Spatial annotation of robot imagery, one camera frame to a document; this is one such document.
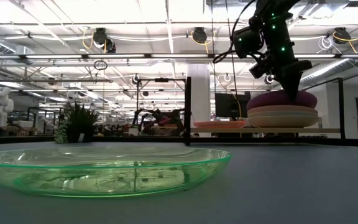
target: clear plastic plate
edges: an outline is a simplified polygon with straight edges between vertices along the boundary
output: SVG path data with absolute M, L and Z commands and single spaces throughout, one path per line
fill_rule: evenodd
M 226 151 L 68 147 L 0 152 L 0 185 L 30 194 L 123 197 L 185 190 L 222 170 Z

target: table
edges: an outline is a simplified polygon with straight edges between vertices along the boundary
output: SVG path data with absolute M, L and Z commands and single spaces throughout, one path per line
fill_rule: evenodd
M 166 145 L 94 142 L 76 146 Z M 1 150 L 57 147 L 2 144 Z M 224 171 L 184 192 L 131 198 L 58 198 L 0 187 L 0 223 L 358 223 L 358 147 L 195 145 L 224 149 Z

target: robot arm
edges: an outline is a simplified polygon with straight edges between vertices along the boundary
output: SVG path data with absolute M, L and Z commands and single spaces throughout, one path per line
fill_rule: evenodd
M 255 0 L 248 3 L 245 9 Z M 258 0 L 254 16 L 249 26 L 232 32 L 232 46 L 239 58 L 251 55 L 257 64 L 250 69 L 254 78 L 263 74 L 274 75 L 290 99 L 295 100 L 298 93 L 302 71 L 311 68 L 311 62 L 298 61 L 293 53 L 293 42 L 287 28 L 287 19 L 292 18 L 288 11 L 300 0 Z M 267 51 L 258 52 L 266 44 Z M 221 55 L 214 63 L 222 59 Z

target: stack of plates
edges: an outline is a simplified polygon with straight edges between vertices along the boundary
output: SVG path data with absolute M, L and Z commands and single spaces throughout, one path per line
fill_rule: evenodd
M 260 106 L 248 111 L 248 122 L 259 128 L 304 128 L 316 124 L 318 112 L 305 106 Z

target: ceiling beam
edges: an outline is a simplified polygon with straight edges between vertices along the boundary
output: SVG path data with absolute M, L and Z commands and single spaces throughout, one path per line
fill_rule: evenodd
M 21 3 L 16 2 L 15 0 L 9 0 L 10 3 L 12 3 L 14 6 L 16 6 L 18 9 L 20 9 L 21 11 L 25 12 L 27 15 L 29 15 L 30 17 L 32 17 L 39 26 L 43 27 L 50 35 L 52 35 L 54 38 L 56 38 L 57 40 L 59 40 L 66 48 L 72 50 L 74 53 L 78 53 L 76 50 L 74 50 L 73 48 L 70 47 L 69 43 L 67 43 L 66 41 L 62 40 L 58 35 L 56 35 L 52 30 L 50 30 L 45 24 L 43 24 L 41 21 L 39 21 L 35 16 L 33 16 L 29 11 L 27 11 L 24 8 L 24 5 Z

